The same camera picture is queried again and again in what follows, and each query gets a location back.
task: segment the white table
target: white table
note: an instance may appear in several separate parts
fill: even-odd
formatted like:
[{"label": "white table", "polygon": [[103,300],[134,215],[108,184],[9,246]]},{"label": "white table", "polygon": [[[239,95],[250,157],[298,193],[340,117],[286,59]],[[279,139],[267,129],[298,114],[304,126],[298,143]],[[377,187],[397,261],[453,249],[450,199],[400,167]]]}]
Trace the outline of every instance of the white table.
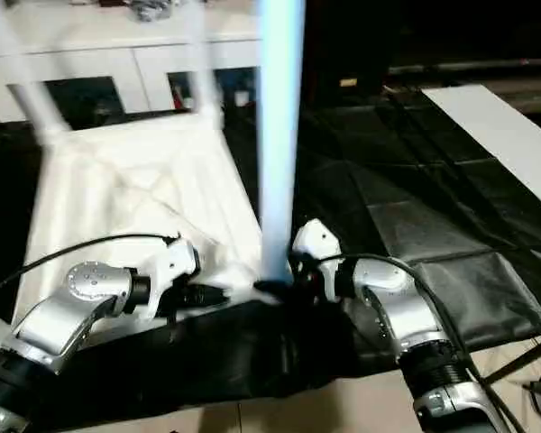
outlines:
[{"label": "white table", "polygon": [[[173,109],[168,73],[190,69],[188,9],[139,23],[127,7],[72,6],[63,0],[26,2],[7,11],[39,80],[112,77],[126,113]],[[206,7],[213,69],[259,64],[253,0],[216,0]],[[24,120],[8,86],[15,79],[0,52],[0,122]]]}]

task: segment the black mat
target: black mat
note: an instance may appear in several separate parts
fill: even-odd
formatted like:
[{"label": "black mat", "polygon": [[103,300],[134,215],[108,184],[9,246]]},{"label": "black mat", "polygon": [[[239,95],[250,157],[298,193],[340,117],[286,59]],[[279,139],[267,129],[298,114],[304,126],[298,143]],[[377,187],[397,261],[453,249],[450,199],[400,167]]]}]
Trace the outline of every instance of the black mat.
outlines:
[{"label": "black mat", "polygon": [[[228,111],[225,136],[256,207],[255,117]],[[304,111],[298,146],[295,227],[319,217],[344,251],[415,266],[473,349],[541,334],[541,203],[424,97]],[[81,352],[37,428],[284,396],[390,368],[389,342],[358,303],[253,302]]]}]

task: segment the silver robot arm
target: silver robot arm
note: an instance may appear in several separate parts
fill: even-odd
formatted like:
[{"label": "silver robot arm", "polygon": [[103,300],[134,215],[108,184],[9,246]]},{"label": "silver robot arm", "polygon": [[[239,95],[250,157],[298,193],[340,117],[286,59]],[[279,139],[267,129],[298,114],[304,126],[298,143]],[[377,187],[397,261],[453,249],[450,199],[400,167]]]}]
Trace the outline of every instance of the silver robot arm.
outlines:
[{"label": "silver robot arm", "polygon": [[0,349],[0,433],[22,432],[69,359],[100,318],[147,305],[154,317],[161,295],[199,269],[192,245],[175,241],[139,271],[99,262],[77,264],[60,288],[36,305]]},{"label": "silver robot arm", "polygon": [[[340,246],[320,221],[313,220],[299,230],[293,250],[322,259],[339,254]],[[325,299],[336,300],[345,293],[377,312],[413,396],[421,428],[434,433],[509,433],[485,390],[467,373],[433,302],[419,292],[413,278],[391,263],[374,259],[342,263],[319,265]]]}]

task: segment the white fabric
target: white fabric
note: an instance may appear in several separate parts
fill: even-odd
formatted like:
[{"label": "white fabric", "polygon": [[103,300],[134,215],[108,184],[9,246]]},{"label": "white fabric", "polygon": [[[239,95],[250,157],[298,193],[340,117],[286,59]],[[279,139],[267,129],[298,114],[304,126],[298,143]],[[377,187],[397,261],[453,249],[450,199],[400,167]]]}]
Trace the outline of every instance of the white fabric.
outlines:
[{"label": "white fabric", "polygon": [[[254,296],[260,229],[212,121],[177,115],[57,134],[50,141],[26,262],[103,235],[180,233],[199,252],[202,280],[228,287],[233,304]],[[23,277],[14,320],[56,290],[75,263],[136,266],[162,248],[160,240],[121,240],[44,264]]]}]

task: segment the black plastic sheet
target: black plastic sheet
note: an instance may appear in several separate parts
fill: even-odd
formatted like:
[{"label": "black plastic sheet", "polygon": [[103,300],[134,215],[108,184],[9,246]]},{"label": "black plastic sheet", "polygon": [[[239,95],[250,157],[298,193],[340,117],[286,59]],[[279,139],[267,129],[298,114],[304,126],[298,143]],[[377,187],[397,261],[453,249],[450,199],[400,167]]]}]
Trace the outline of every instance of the black plastic sheet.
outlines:
[{"label": "black plastic sheet", "polygon": [[[254,109],[225,137],[257,207]],[[293,231],[318,217],[345,252],[413,265],[472,349],[541,334],[541,202],[422,96],[303,110]],[[372,311],[258,302],[77,354],[37,429],[285,396],[394,368]]]}]

